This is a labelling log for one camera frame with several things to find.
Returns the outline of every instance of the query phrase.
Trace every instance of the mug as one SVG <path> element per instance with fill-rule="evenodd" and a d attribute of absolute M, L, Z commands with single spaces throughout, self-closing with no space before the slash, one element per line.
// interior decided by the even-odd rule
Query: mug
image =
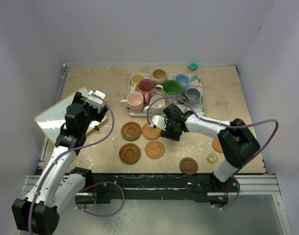
<path fill-rule="evenodd" d="M 138 84 L 139 92 L 144 96 L 145 104 L 148 104 L 155 93 L 155 84 L 150 79 L 141 80 Z"/>
<path fill-rule="evenodd" d="M 185 96 L 182 97 L 182 100 L 188 103 L 190 106 L 196 107 L 198 104 L 200 104 L 200 92 L 196 88 L 189 88 Z"/>
<path fill-rule="evenodd" d="M 151 80 L 155 85 L 163 85 L 167 79 L 167 73 L 163 70 L 154 70 L 151 74 Z"/>
<path fill-rule="evenodd" d="M 149 104 L 154 103 L 157 99 L 162 98 L 162 96 L 160 95 L 155 95 L 151 98 Z M 153 114 L 153 115 L 160 115 L 162 114 L 162 111 L 164 110 L 164 105 L 165 105 L 165 101 L 164 99 L 161 99 L 159 101 L 157 101 L 156 103 L 154 103 L 154 105 L 151 106 L 149 113 Z M 144 108 L 144 112 L 147 113 L 149 106 L 146 106 Z"/>
<path fill-rule="evenodd" d="M 164 83 L 164 85 L 156 85 L 155 92 L 162 97 L 172 97 L 172 98 L 179 98 L 181 94 L 181 84 L 175 80 L 169 80 Z M 177 104 L 177 101 L 174 99 L 166 99 L 165 103 L 169 104 Z"/>
<path fill-rule="evenodd" d="M 134 73 L 131 76 L 132 92 L 138 92 L 138 84 L 143 79 L 145 79 L 145 76 L 142 73 Z"/>
<path fill-rule="evenodd" d="M 144 97 L 139 92 L 132 92 L 127 99 L 123 99 L 120 103 L 129 108 L 133 113 L 141 113 L 144 108 Z"/>
<path fill-rule="evenodd" d="M 181 95 L 185 95 L 190 86 L 189 76 L 185 73 L 179 73 L 175 76 L 175 80 L 178 81 L 182 86 Z"/>

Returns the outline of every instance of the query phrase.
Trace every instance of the beige tabletop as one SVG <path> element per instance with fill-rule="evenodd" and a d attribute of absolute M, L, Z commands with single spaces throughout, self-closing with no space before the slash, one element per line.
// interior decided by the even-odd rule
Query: beige tabletop
<path fill-rule="evenodd" d="M 79 166 L 91 169 L 94 173 L 180 173 L 179 163 L 185 157 L 196 160 L 198 173 L 210 173 L 216 169 L 224 155 L 213 149 L 211 138 L 197 133 L 183 133 L 180 142 L 158 138 L 157 140 L 161 141 L 165 147 L 165 154 L 155 160 L 146 156 L 144 149 L 149 140 L 141 135 L 139 139 L 132 141 L 141 149 L 140 160 L 133 165 L 125 164 L 120 160 L 120 148 L 129 143 L 121 136 L 123 124 L 135 121 L 143 126 L 146 122 L 146 117 L 132 117 L 120 105 L 120 100 L 126 99 L 127 96 L 129 77 L 136 72 L 150 73 L 158 68 L 167 73 L 187 73 L 200 76 L 206 106 L 205 117 L 230 121 L 240 118 L 246 124 L 252 122 L 235 66 L 199 67 L 194 72 L 191 72 L 186 66 L 72 66 L 67 76 L 62 98 L 82 87 L 105 93 L 106 100 L 115 115 L 115 128 L 104 142 L 82 149 L 68 172 Z M 99 126 L 99 131 L 94 130 L 87 134 L 85 144 L 95 142 L 109 132 L 112 119 L 109 113 L 107 116 L 108 119 Z M 49 155 L 52 154 L 52 149 L 53 144 L 47 153 L 47 161 Z M 216 163 L 211 164 L 206 160 L 209 153 L 217 155 Z M 240 173 L 265 173 L 261 155 L 247 164 Z"/>

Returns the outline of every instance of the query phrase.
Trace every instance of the cork coaster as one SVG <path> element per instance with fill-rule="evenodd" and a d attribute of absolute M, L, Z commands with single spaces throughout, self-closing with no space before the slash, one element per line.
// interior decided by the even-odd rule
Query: cork coaster
<path fill-rule="evenodd" d="M 152 141 L 152 140 L 159 138 L 161 129 L 158 127 L 151 128 L 147 122 L 143 125 L 141 132 L 146 139 Z"/>
<path fill-rule="evenodd" d="M 140 148 L 133 143 L 123 145 L 119 151 L 120 159 L 126 164 L 137 163 L 140 159 Z"/>
<path fill-rule="evenodd" d="M 158 159 L 164 155 L 164 146 L 159 141 L 150 141 L 145 146 L 145 153 L 151 159 Z"/>
<path fill-rule="evenodd" d="M 198 170 L 197 162 L 192 158 L 183 158 L 180 162 L 180 170 L 184 175 L 193 175 Z"/>
<path fill-rule="evenodd" d="M 216 151 L 218 151 L 219 153 L 223 153 L 223 150 L 222 150 L 222 147 L 221 147 L 221 144 L 220 144 L 219 141 L 217 141 L 217 140 L 213 140 L 213 141 L 212 141 L 212 147 L 213 147 Z"/>
<path fill-rule="evenodd" d="M 121 135 L 127 141 L 137 140 L 140 137 L 140 134 L 140 125 L 133 121 L 127 122 L 121 128 Z"/>

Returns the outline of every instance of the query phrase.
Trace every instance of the tape roll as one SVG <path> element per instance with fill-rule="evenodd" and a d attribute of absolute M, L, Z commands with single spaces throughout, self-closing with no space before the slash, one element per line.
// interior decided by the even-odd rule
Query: tape roll
<path fill-rule="evenodd" d="M 209 153 L 207 156 L 207 160 L 210 163 L 215 163 L 217 160 L 217 155 L 215 155 L 214 153 Z"/>

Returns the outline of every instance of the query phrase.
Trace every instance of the floral patterned tray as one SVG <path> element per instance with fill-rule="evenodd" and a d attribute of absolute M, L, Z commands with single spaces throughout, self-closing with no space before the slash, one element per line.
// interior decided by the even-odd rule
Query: floral patterned tray
<path fill-rule="evenodd" d="M 150 79 L 151 74 L 150 73 L 144 73 L 145 75 L 145 79 Z M 168 80 L 174 80 L 175 79 L 175 75 L 176 74 L 168 74 Z M 206 112 L 206 108 L 205 108 L 205 101 L 204 101 L 204 93 L 203 93 L 203 86 L 202 86 L 202 80 L 200 79 L 199 76 L 197 75 L 192 75 L 192 74 L 188 74 L 188 76 L 190 77 L 190 87 L 191 88 L 196 88 L 199 90 L 200 94 L 201 94 L 201 98 L 200 98 L 200 103 L 196 106 L 193 107 L 194 110 L 201 116 L 203 116 Z M 133 87 L 131 84 L 131 77 L 129 78 L 129 89 L 128 89 L 128 95 L 132 92 Z M 188 108 L 183 105 L 183 104 L 178 104 L 177 105 L 184 113 L 188 110 Z M 133 113 L 130 111 L 130 109 L 126 109 L 127 113 L 131 116 L 146 116 L 146 113 L 142 112 L 139 114 Z"/>

